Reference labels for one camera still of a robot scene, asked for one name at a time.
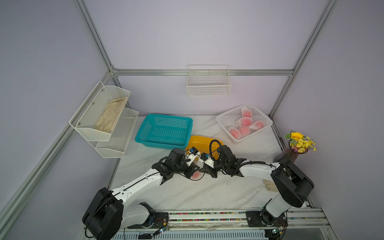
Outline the netted red apple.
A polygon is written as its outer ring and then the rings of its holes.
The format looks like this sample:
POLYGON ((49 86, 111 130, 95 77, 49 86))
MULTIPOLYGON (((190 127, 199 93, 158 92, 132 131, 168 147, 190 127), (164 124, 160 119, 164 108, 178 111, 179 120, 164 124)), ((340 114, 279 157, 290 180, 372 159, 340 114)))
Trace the netted red apple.
POLYGON ((199 171, 196 171, 192 176, 191 176, 191 180, 193 181, 198 181, 201 179, 201 177, 203 176, 203 174, 199 171))
POLYGON ((232 137, 236 140, 240 140, 242 138, 242 133, 234 127, 229 127, 228 132, 232 135, 232 137))

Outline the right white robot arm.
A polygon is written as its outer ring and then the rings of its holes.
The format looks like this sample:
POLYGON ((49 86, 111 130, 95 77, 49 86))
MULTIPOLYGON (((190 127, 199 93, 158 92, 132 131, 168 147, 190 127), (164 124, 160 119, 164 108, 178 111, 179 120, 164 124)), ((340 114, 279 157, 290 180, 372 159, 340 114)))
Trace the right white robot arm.
POLYGON ((270 199, 258 211, 256 226, 272 226, 282 219, 284 213, 291 208, 300 208, 314 189, 314 183, 292 161, 283 159, 277 163, 265 163, 237 158, 226 146, 216 150, 218 158, 213 153, 200 154, 203 168, 200 172, 216 178, 219 171, 230 177, 258 178, 272 182, 277 195, 270 199))

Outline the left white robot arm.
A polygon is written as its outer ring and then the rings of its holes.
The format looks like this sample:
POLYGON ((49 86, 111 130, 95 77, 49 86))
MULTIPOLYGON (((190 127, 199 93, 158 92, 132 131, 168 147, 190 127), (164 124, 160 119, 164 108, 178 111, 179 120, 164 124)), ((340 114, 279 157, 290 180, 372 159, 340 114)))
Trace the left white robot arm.
POLYGON ((190 178, 199 170, 194 164, 200 155, 196 148, 171 150, 167 157, 152 165, 145 174, 113 190, 100 189, 82 218, 85 236, 97 240, 110 240, 121 228, 150 229, 156 222, 156 211, 146 202, 133 206, 140 196, 159 187, 175 174, 190 178))

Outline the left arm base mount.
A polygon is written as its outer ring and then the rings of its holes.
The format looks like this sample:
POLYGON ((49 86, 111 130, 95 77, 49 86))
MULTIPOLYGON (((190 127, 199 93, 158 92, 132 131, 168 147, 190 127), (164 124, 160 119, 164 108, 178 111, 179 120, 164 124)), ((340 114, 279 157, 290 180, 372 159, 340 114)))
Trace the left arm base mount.
POLYGON ((168 212, 157 212, 148 203, 142 202, 127 213, 127 229, 160 229, 169 223, 168 212))

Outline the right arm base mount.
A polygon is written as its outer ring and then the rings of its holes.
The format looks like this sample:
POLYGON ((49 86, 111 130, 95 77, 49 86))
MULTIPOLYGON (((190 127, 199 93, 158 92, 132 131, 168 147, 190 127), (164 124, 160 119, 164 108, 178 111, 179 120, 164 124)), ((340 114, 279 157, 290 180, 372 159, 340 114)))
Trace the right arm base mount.
POLYGON ((247 211, 246 220, 250 228, 273 227, 272 233, 277 234, 287 230, 288 221, 286 213, 283 212, 278 217, 274 217, 266 209, 247 211))

